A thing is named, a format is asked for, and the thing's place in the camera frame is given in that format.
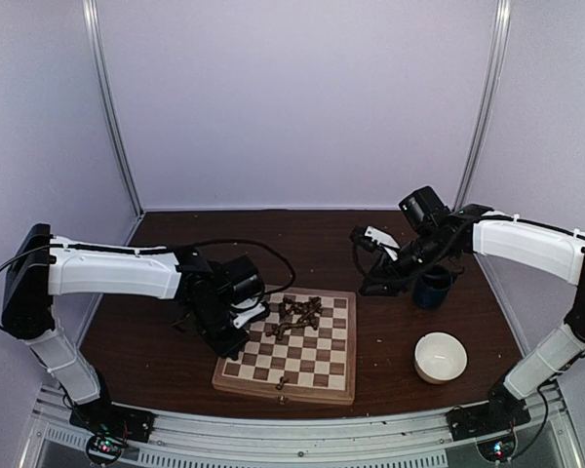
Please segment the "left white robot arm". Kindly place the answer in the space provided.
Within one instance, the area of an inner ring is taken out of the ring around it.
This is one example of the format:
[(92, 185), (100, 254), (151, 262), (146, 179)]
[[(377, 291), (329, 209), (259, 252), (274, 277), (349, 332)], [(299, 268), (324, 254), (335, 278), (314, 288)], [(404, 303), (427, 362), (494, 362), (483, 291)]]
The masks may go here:
[(8, 266), (1, 325), (23, 341), (100, 433), (114, 431), (121, 413), (102, 376), (66, 336), (53, 312), (55, 297), (99, 293), (172, 300), (196, 321), (198, 333), (221, 358), (236, 358), (264, 318), (265, 285), (245, 255), (206, 259), (194, 245), (130, 248), (88, 244), (34, 225)]

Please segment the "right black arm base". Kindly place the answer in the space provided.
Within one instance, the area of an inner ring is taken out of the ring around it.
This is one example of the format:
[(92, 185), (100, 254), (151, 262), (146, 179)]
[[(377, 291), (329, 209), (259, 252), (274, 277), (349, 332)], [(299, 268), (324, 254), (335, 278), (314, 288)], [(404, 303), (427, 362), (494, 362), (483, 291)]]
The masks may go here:
[(479, 455), (488, 462), (507, 462), (518, 448), (515, 429), (531, 421), (525, 400), (514, 397), (502, 384), (495, 385), (487, 401), (457, 406), (447, 414), (452, 439), (475, 439)]

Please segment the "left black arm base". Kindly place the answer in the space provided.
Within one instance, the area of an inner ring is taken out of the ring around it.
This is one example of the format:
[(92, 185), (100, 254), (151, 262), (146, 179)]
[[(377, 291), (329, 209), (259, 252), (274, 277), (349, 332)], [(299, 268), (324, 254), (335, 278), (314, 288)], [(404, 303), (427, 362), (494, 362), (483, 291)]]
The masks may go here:
[(104, 384), (101, 385), (99, 398), (87, 404), (76, 404), (66, 390), (63, 390), (62, 400), (71, 410), (69, 423), (91, 433), (84, 452), (96, 466), (107, 467), (118, 461), (130, 447), (129, 442), (149, 441), (154, 413), (113, 404)]

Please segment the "wooden chess board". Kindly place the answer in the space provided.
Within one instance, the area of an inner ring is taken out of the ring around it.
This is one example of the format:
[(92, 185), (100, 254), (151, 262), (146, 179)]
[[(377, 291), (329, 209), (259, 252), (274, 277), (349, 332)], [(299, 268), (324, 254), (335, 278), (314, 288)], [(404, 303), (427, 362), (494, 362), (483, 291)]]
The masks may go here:
[[(305, 301), (322, 299), (323, 311), (316, 331), (286, 331), (281, 340), (265, 330), (279, 322), (278, 304), (285, 297)], [(212, 386), (245, 396), (281, 402), (350, 406), (356, 394), (357, 297), (354, 292), (290, 288), (267, 297), (269, 315), (245, 325), (249, 341), (239, 358), (220, 358)], [(281, 377), (289, 382), (279, 391)]]

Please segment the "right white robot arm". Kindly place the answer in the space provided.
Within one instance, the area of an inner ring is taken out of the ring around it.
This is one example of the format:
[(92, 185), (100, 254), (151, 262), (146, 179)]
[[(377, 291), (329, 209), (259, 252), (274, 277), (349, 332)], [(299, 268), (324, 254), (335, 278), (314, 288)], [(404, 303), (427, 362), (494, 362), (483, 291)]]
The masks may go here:
[(399, 207), (417, 235), (405, 245), (371, 226), (350, 234), (354, 251), (380, 252), (371, 269), (357, 268), (364, 278), (362, 295), (397, 295), (442, 260), (474, 254), (535, 270), (529, 285), (533, 298), (542, 302), (534, 310), (537, 317), (554, 300), (561, 301), (555, 309), (559, 325), (490, 388), (480, 419), (487, 429), (500, 430), (526, 397), (585, 356), (585, 232), (478, 204), (450, 210), (429, 186), (412, 192)]

